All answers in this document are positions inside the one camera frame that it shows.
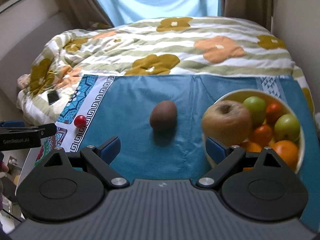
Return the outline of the person's hand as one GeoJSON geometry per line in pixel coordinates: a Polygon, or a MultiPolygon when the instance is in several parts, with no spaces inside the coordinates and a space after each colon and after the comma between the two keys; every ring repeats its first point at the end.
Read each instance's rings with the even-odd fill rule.
{"type": "Polygon", "coordinates": [[[7,167],[7,165],[4,162],[0,162],[0,172],[4,172],[4,173],[8,173],[9,168],[7,167]]]}

